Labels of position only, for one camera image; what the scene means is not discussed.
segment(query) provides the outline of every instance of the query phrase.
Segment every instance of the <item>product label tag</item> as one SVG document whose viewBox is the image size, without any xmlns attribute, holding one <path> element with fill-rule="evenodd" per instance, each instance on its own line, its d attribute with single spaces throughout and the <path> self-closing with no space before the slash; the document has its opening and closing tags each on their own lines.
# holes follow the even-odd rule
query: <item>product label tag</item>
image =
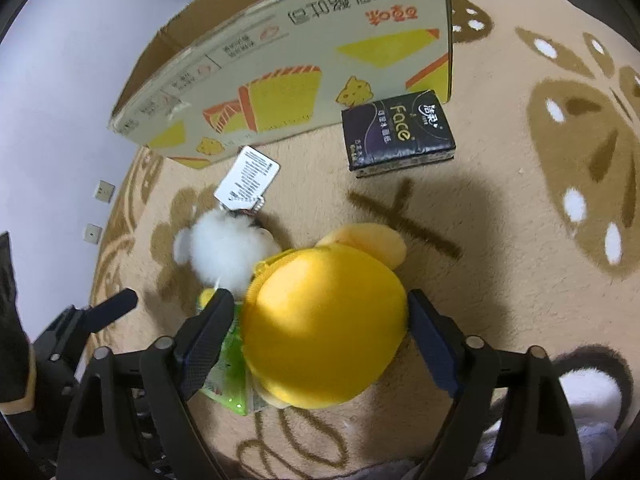
<svg viewBox="0 0 640 480">
<path fill-rule="evenodd" d="M 213 196 L 231 211 L 254 209 L 279 170 L 277 162 L 245 146 Z"/>
</svg>

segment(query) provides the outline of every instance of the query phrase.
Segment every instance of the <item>wall outlet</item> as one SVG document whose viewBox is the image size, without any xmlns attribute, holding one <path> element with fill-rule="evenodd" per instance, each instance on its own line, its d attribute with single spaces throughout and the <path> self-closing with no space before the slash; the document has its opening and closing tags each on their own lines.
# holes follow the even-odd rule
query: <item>wall outlet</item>
<svg viewBox="0 0 640 480">
<path fill-rule="evenodd" d="M 102 228 L 97 225 L 87 224 L 84 228 L 84 241 L 90 244 L 97 245 L 100 243 L 100 236 L 102 236 Z"/>
<path fill-rule="evenodd" d="M 113 184 L 109 184 L 108 182 L 101 180 L 98 183 L 98 187 L 95 188 L 94 197 L 96 200 L 106 202 L 108 204 L 111 202 L 115 189 L 116 187 Z"/>
</svg>

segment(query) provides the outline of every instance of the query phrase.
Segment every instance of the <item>bolt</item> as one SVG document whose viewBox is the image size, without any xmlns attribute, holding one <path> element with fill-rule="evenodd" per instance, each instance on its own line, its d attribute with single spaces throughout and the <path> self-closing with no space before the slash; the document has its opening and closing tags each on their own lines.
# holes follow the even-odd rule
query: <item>bolt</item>
<svg viewBox="0 0 640 480">
<path fill-rule="evenodd" d="M 484 346 L 484 340 L 477 335 L 470 335 L 465 339 L 465 343 L 469 348 L 479 350 Z"/>
<path fill-rule="evenodd" d="M 164 335 L 161 338 L 157 339 L 156 342 L 154 343 L 156 348 L 159 350 L 165 350 L 167 348 L 171 348 L 173 344 L 174 344 L 174 340 L 167 335 Z"/>
<path fill-rule="evenodd" d="M 111 350 L 109 350 L 109 347 L 107 346 L 98 346 L 98 348 L 96 348 L 94 350 L 94 357 L 96 359 L 104 359 L 105 357 L 107 357 L 107 355 L 109 355 L 111 352 Z"/>
<path fill-rule="evenodd" d="M 538 359 L 544 359 L 546 357 L 545 349 L 542 348 L 542 346 L 532 346 L 529 348 L 529 351 L 533 357 L 537 357 Z"/>
</svg>

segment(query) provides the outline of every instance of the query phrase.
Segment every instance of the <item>black tissue package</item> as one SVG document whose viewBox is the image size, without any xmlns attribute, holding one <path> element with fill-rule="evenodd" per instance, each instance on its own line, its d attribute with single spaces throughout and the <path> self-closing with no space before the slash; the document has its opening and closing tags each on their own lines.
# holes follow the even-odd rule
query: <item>black tissue package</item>
<svg viewBox="0 0 640 480">
<path fill-rule="evenodd" d="M 343 110 L 349 169 L 356 177 L 453 158 L 456 143 L 433 91 Z"/>
</svg>

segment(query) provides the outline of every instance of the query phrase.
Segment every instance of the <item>white wall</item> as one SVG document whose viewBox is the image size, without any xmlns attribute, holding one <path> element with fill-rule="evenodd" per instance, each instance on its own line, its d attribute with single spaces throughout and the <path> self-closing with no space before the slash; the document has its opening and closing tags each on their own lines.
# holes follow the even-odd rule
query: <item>white wall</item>
<svg viewBox="0 0 640 480">
<path fill-rule="evenodd" d="M 106 128 L 156 29 L 190 0 L 29 0 L 0 43 L 0 232 L 12 237 L 18 309 L 35 338 L 87 304 L 104 226 L 100 179 L 120 185 L 136 146 Z"/>
</svg>

